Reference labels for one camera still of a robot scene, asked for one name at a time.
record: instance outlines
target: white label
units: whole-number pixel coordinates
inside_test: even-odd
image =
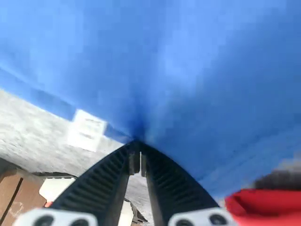
[[[107,122],[77,110],[69,128],[67,144],[96,152],[106,126]]]

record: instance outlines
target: red fabric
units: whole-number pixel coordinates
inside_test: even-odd
[[[240,226],[301,226],[301,192],[246,189],[226,198]]]

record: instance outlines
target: white paper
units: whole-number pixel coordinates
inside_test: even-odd
[[[96,152],[106,126],[106,121],[77,110],[69,127],[67,144]]]

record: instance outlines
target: blue fabric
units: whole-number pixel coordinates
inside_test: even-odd
[[[301,148],[297,0],[2,0],[0,85],[159,149],[212,195]]]

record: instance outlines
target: wooden surface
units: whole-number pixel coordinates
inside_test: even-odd
[[[20,180],[20,176],[4,178],[0,183],[0,208],[4,211],[7,209],[8,203],[11,201],[12,194],[16,190],[16,185]],[[30,180],[23,179],[21,186],[11,202],[11,206],[4,218],[1,226],[11,226],[16,218],[24,212],[34,208],[41,208],[46,200],[39,195],[40,184],[36,184]]]
[[[3,216],[15,189],[20,181],[20,176],[5,177],[0,183],[0,218]]]

